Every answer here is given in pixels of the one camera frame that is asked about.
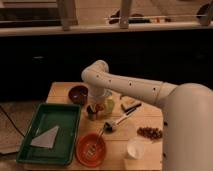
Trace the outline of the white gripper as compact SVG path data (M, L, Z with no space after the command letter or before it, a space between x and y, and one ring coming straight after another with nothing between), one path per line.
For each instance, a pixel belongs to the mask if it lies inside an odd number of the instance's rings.
M90 86L88 88L88 97L91 103L104 103L110 95L110 91L105 88Z

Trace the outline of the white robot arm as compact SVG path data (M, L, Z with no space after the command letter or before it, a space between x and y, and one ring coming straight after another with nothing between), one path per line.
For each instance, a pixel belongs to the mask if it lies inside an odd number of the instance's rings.
M213 171L213 90L113 75L98 60L81 73L96 101L107 90L141 100L163 114L162 171Z

